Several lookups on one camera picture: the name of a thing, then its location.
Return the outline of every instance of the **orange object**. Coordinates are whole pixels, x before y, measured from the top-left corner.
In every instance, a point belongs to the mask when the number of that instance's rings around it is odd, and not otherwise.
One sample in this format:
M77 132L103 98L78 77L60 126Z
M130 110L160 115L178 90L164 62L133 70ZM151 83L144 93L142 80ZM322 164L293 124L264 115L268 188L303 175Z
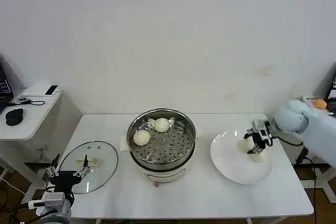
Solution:
M322 99L315 99L314 100L314 105L315 105L316 108L321 109L321 110L323 110L327 107L327 103Z

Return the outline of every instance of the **white table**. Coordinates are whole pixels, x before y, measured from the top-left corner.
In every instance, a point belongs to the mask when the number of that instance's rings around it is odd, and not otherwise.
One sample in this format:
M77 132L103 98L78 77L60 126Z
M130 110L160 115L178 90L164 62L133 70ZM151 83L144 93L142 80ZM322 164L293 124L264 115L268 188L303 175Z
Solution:
M42 106L30 104L10 106L5 108L0 115L0 158L32 183L33 187L29 190L32 193L37 188L44 188L46 182L29 169L15 152L8 150L8 141L26 141L32 138L61 94L62 92L59 91L53 97L30 97L33 101L43 100L45 104ZM6 113L19 108L24 109L22 122L8 126L5 119ZM30 197L29 192L26 194L27 199Z
M224 177L210 156L212 139L220 132L245 134L252 119L262 114L189 114L201 137L181 179L158 188L142 177L129 152L119 151L135 115L84 115L70 140L65 157L78 145L101 140L118 151L113 177L89 194L75 195L72 217L79 219L254 218L310 215L313 207L281 144L270 148L274 170L259 185L244 186Z

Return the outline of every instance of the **pot handle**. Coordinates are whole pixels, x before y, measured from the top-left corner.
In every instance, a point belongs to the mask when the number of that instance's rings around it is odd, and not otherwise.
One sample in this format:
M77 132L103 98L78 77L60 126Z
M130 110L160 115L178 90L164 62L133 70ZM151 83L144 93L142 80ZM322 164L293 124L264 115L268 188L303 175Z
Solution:
M195 131L196 131L195 139L201 138L202 137L202 131L201 131L200 127L195 125Z
M119 149L121 152L126 152L130 150L130 146L128 145L126 135L122 135L119 138Z

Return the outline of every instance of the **perforated steamer tray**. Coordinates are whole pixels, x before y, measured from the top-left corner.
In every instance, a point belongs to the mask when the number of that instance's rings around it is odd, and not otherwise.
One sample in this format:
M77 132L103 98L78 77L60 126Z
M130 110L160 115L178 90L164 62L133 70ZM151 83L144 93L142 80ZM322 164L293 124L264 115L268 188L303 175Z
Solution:
M168 131L160 133L154 129L158 118L167 118ZM133 142L133 135L138 130L146 130L151 139L147 145L138 146ZM144 168L166 170L180 166L194 150L195 127L184 114L170 109L156 109L140 115L128 130L128 141L133 159Z

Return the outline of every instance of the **laptop screen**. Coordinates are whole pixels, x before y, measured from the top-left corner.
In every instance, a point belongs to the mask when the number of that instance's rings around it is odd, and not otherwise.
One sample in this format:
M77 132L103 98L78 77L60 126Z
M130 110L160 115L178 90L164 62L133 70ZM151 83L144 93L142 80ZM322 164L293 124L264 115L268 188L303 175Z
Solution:
M331 88L327 94L326 100L336 100L336 76L332 80Z
M4 70L0 65L0 100L8 100L13 98L13 93L7 82Z

